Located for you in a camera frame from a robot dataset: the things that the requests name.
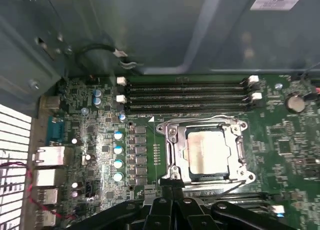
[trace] blue capacitor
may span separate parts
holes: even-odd
[[[101,97],[102,92],[99,89],[95,89],[93,90],[93,96],[95,96],[96,98]]]
[[[120,120],[120,122],[124,122],[125,120],[126,120],[126,115],[124,114],[124,113],[121,113],[120,115],[119,115],[119,120]]]
[[[95,97],[93,99],[93,104],[98,107],[101,104],[101,99],[99,97]]]

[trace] vent grille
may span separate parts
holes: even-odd
[[[0,164],[27,163],[32,118],[0,104]],[[0,168],[0,230],[18,230],[26,168]]]

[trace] integrated circuit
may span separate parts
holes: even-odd
[[[114,193],[112,191],[107,191],[105,193],[105,198],[106,199],[113,199],[114,198]]]
[[[145,165],[145,164],[147,164],[147,157],[146,156],[137,156],[135,161],[136,161],[137,165]]]
[[[145,136],[136,136],[135,137],[135,144],[146,144],[147,139]]]
[[[147,148],[146,146],[136,146],[135,147],[135,154],[146,154]]]
[[[88,126],[86,129],[87,133],[93,133],[94,132],[94,127],[93,126]]]
[[[135,181],[136,181],[137,186],[144,186],[144,185],[148,184],[148,179],[146,177],[139,176],[136,178]]]
[[[107,153],[109,152],[110,147],[108,145],[102,146],[102,152]]]
[[[145,166],[137,166],[135,172],[139,176],[147,175],[147,168]]]
[[[145,126],[136,126],[135,127],[135,134],[137,134],[137,135],[146,134],[146,127]]]

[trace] gray metal panel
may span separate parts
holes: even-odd
[[[320,61],[319,0],[299,0],[289,11],[251,11],[234,25],[212,69],[301,69]]]
[[[75,48],[114,45],[145,74],[292,72],[320,59],[317,0],[300,0],[290,11],[250,11],[255,0],[50,1]],[[113,73],[110,55],[91,57],[93,74]]]
[[[0,0],[0,103],[35,117],[36,104],[64,75],[65,43],[57,39],[57,16],[48,0]],[[52,59],[35,41],[41,38]],[[38,83],[38,89],[31,87]]]

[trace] chip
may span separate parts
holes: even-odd
[[[108,145],[104,145],[104,146],[102,146],[102,152],[104,152],[104,153],[107,153],[107,152],[109,152],[109,146]]]
[[[114,116],[114,117],[112,117],[111,121],[112,121],[113,123],[118,123],[118,122],[119,122],[119,117]]]
[[[146,134],[146,127],[145,126],[136,126],[135,127],[135,134]]]
[[[148,184],[148,179],[146,177],[137,177],[136,178],[136,185],[144,186]]]
[[[94,132],[94,127],[93,126],[88,126],[86,129],[87,133],[93,133]]]
[[[136,144],[146,144],[146,141],[147,141],[147,139],[146,139],[145,136],[137,136],[135,138],[135,143]]]
[[[93,177],[95,175],[95,171],[94,170],[88,170],[87,172],[88,177]]]
[[[136,180],[135,179],[129,180],[129,185],[136,185]]]
[[[137,156],[135,161],[136,161],[136,164],[138,164],[138,165],[145,165],[145,164],[147,164],[147,157],[146,156]]]
[[[128,150],[128,153],[129,153],[129,154],[135,154],[136,152],[135,152],[135,150],[134,150],[133,148],[130,148],[130,149]]]
[[[137,166],[135,172],[139,176],[144,176],[147,175],[147,168],[145,166]]]
[[[145,146],[136,146],[135,147],[135,154],[146,154],[147,148]]]
[[[73,121],[73,122],[71,122],[71,126],[72,126],[72,128],[78,128],[80,126],[80,122]]]
[[[129,143],[129,144],[135,144],[136,142],[135,142],[135,139],[134,139],[134,138],[130,138],[130,139],[128,140],[128,143]]]
[[[112,191],[107,191],[105,193],[105,198],[106,199],[113,199],[114,198],[114,193]]]
[[[135,159],[129,159],[128,160],[128,164],[136,164],[136,160]]]

